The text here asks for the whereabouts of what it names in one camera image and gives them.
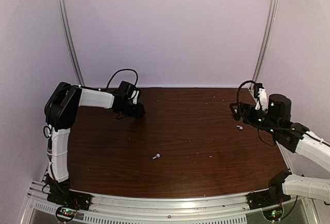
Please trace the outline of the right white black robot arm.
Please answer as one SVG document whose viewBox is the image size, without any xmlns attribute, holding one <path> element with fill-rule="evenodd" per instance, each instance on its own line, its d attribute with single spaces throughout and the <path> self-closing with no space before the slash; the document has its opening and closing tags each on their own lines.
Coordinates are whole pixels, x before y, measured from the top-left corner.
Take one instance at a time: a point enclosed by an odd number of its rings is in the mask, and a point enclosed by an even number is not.
<svg viewBox="0 0 330 224">
<path fill-rule="evenodd" d="M 260 104 L 231 103 L 229 108 L 235 120 L 266 131 L 275 143 L 291 153 L 304 156 L 325 170 L 329 170 L 329 143 L 318 137 L 308 127 L 291 119 L 291 100 L 282 94 L 269 96 L 266 110 Z M 269 181 L 264 199 L 275 204 L 284 196 L 296 195 L 329 203 L 329 180 L 280 172 Z"/>
</svg>

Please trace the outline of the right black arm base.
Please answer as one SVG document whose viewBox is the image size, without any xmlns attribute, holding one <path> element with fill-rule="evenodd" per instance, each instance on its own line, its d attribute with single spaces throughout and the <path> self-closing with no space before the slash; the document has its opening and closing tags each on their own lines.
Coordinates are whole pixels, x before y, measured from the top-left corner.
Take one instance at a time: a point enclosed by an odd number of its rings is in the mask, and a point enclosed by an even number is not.
<svg viewBox="0 0 330 224">
<path fill-rule="evenodd" d="M 268 189 L 259 192 L 250 192 L 246 195 L 250 210 L 265 208 L 280 204 L 291 199 L 290 195 L 283 192 L 285 179 L 291 175 L 290 172 L 281 171 L 268 183 Z"/>
</svg>

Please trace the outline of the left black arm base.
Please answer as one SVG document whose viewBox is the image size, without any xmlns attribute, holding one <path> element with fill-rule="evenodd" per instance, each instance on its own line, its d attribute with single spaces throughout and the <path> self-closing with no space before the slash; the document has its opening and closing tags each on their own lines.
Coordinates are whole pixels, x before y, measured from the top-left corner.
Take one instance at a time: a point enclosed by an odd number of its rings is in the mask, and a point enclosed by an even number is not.
<svg viewBox="0 0 330 224">
<path fill-rule="evenodd" d="M 69 179 L 57 182 L 51 178 L 50 174 L 47 174 L 45 183 L 49 186 L 47 201 L 75 210 L 89 210 L 92 196 L 70 190 Z"/>
</svg>

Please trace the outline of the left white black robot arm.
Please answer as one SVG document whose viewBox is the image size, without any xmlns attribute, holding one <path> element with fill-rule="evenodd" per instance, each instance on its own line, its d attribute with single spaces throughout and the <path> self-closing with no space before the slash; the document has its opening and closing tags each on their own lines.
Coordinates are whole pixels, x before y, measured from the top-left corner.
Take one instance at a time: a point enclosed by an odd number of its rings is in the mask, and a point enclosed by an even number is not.
<svg viewBox="0 0 330 224">
<path fill-rule="evenodd" d="M 61 82 L 44 108 L 44 135 L 48 139 L 47 157 L 50 186 L 55 188 L 54 197 L 62 205 L 70 205 L 74 194 L 65 187 L 69 183 L 67 166 L 68 140 L 79 107 L 94 107 L 112 110 L 118 115 L 135 118 L 145 116 L 144 105 L 138 100 L 141 90 L 134 84 L 122 81 L 111 92 Z"/>
</svg>

